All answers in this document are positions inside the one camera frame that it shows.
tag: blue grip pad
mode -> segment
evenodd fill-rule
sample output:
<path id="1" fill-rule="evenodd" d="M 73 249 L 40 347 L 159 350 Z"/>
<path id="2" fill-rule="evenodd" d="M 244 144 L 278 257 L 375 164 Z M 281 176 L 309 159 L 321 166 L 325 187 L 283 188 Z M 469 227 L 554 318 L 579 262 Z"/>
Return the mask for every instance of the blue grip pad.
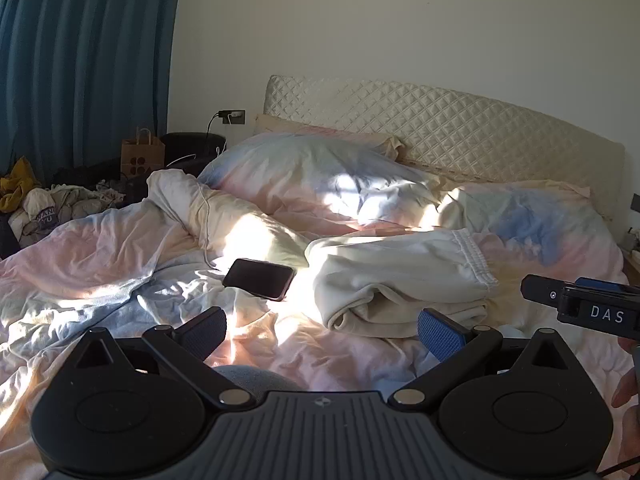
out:
<path id="1" fill-rule="evenodd" d="M 204 361 L 225 340 L 226 315 L 219 307 L 211 307 L 176 329 L 177 343 Z"/>
<path id="2" fill-rule="evenodd" d="M 608 290 L 609 292 L 623 292 L 622 287 L 618 283 L 603 282 L 602 280 L 591 280 L 589 278 L 578 278 L 575 280 L 576 285 L 588 286 L 591 288 L 599 288 L 600 290 Z"/>
<path id="3" fill-rule="evenodd" d="M 443 314 L 424 309 L 418 316 L 418 339 L 443 362 L 467 343 L 469 331 Z"/>

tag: white sweatpants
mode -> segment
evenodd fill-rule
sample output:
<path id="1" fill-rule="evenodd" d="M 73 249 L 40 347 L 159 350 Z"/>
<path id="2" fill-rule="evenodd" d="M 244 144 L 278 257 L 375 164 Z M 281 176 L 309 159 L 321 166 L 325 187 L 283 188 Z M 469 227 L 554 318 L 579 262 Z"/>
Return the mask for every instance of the white sweatpants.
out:
<path id="1" fill-rule="evenodd" d="M 414 336 L 427 306 L 473 326 L 498 284 L 466 229 L 321 238 L 305 255 L 322 323 L 358 335 Z"/>

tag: cushion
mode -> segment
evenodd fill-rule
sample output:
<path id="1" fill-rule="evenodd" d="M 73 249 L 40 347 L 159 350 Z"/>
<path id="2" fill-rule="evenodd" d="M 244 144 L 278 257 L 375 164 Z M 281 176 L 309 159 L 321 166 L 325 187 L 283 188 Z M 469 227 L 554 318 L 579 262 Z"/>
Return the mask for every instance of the cushion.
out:
<path id="1" fill-rule="evenodd" d="M 295 269 L 306 267 L 308 240 L 269 218 L 256 206 L 199 184 L 181 170 L 155 171 L 147 180 L 149 197 L 228 269 L 236 258 L 249 258 Z"/>
<path id="2" fill-rule="evenodd" d="M 315 135 L 322 137 L 333 137 L 335 139 L 348 140 L 355 144 L 367 146 L 380 155 L 384 155 L 391 160 L 398 158 L 398 148 L 402 148 L 402 142 L 389 134 L 355 134 L 344 130 L 334 130 L 333 128 L 323 128 L 322 126 L 311 126 L 310 124 L 297 123 L 296 121 L 287 121 L 279 117 L 271 115 L 258 114 L 255 118 L 254 134 L 263 134 L 269 132 Z"/>

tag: folded clothing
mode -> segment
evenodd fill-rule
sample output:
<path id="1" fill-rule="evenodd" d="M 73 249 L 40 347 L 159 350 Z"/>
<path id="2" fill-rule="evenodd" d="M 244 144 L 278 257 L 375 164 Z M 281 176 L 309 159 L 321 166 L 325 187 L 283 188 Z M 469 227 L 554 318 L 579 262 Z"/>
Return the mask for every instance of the folded clothing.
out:
<path id="1" fill-rule="evenodd" d="M 50 229 L 58 224 L 56 203 L 46 189 L 39 187 L 32 189 L 22 202 L 22 208 L 30 221 L 38 223 L 40 230 Z"/>
<path id="2" fill-rule="evenodd" d="M 0 212 L 12 213 L 37 185 L 31 164 L 21 157 L 7 176 L 0 178 Z"/>
<path id="3" fill-rule="evenodd" d="M 50 193 L 61 224 L 102 212 L 124 199 L 113 189 L 91 191 L 81 186 L 52 186 Z"/>
<path id="4" fill-rule="evenodd" d="M 20 241 L 25 226 L 30 222 L 27 212 L 19 207 L 9 217 L 9 227 L 14 232 L 15 239 Z"/>
<path id="5" fill-rule="evenodd" d="M 466 229 L 321 238 L 305 254 L 322 323 L 357 335 L 415 336 L 427 306 L 473 326 L 498 285 Z"/>

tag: white wall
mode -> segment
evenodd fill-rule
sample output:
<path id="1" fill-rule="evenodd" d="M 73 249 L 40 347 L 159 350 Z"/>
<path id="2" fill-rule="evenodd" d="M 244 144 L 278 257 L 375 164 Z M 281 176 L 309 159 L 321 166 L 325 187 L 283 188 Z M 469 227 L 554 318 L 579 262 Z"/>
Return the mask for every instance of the white wall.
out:
<path id="1" fill-rule="evenodd" d="M 202 131 L 224 108 L 255 116 L 273 73 L 527 106 L 622 142 L 640 193 L 640 0 L 179 0 L 170 131 Z M 252 127 L 212 130 L 234 143 Z"/>

